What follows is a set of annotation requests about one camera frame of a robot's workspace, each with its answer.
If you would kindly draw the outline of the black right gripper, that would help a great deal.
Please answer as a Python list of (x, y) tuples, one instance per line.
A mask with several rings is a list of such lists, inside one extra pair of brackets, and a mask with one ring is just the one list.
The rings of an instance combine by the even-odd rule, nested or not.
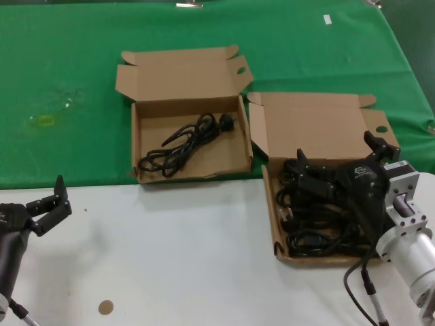
[[(399, 148), (369, 130), (364, 141), (372, 150), (366, 158), (349, 161), (338, 167), (338, 183), (344, 189), (347, 206), (356, 216), (370, 243), (376, 244), (383, 234), (386, 181), (381, 160), (397, 162)], [(303, 150), (297, 149), (298, 187), (326, 200), (340, 198), (337, 168), (311, 164)]]

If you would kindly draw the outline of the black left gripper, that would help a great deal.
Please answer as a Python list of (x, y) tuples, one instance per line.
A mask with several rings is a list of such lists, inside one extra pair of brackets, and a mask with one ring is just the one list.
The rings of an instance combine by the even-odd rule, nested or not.
[(33, 217), (41, 217), (33, 222), (33, 232), (38, 237), (48, 233), (72, 214), (68, 201), (67, 188), (62, 175), (57, 176), (53, 194), (28, 204), (0, 204), (1, 237), (9, 235), (29, 236)]

